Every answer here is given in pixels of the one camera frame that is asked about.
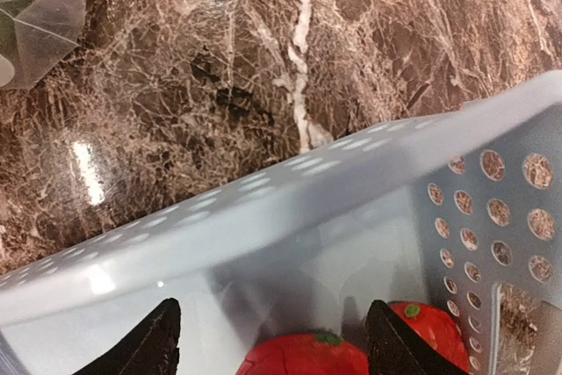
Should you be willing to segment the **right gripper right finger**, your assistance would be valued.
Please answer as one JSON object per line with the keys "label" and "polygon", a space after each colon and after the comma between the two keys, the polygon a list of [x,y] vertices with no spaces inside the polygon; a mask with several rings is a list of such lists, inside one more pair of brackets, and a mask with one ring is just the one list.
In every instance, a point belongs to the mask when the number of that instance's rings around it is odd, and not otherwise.
{"label": "right gripper right finger", "polygon": [[370,375],[466,374],[432,349],[383,300],[372,301],[365,328]]}

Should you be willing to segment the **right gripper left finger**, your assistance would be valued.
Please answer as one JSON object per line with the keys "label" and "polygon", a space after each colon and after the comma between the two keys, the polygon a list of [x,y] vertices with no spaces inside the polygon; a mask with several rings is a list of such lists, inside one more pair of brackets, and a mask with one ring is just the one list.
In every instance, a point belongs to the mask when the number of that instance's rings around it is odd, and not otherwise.
{"label": "right gripper left finger", "polygon": [[76,374],[176,374],[181,307],[163,300],[117,344]]}

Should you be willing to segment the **red orange toy pepper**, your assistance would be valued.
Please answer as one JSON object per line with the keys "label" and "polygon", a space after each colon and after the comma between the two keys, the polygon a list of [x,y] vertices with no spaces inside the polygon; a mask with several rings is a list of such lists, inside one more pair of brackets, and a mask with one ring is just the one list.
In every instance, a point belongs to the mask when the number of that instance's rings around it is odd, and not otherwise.
{"label": "red orange toy pepper", "polygon": [[443,310],[419,302],[393,302],[390,308],[433,350],[464,372],[469,355],[457,324]]}

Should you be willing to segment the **light blue plastic basket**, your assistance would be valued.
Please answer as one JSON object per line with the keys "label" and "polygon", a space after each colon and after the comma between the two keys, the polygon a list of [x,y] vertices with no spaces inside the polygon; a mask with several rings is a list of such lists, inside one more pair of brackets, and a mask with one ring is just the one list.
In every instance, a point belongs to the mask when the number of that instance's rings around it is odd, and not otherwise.
{"label": "light blue plastic basket", "polygon": [[561,346],[561,74],[444,115],[375,125],[1,278],[4,374],[100,373],[169,321],[181,374],[232,374],[295,332],[364,342],[375,299],[447,311],[498,372],[500,292],[546,305]]}

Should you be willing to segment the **clear dotted zip bag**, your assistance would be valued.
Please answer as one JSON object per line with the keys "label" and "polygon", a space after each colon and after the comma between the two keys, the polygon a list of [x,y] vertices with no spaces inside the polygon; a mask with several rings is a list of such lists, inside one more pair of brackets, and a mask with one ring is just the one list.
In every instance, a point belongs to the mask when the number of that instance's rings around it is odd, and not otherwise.
{"label": "clear dotted zip bag", "polygon": [[1,0],[1,88],[31,89],[77,47],[86,0]]}

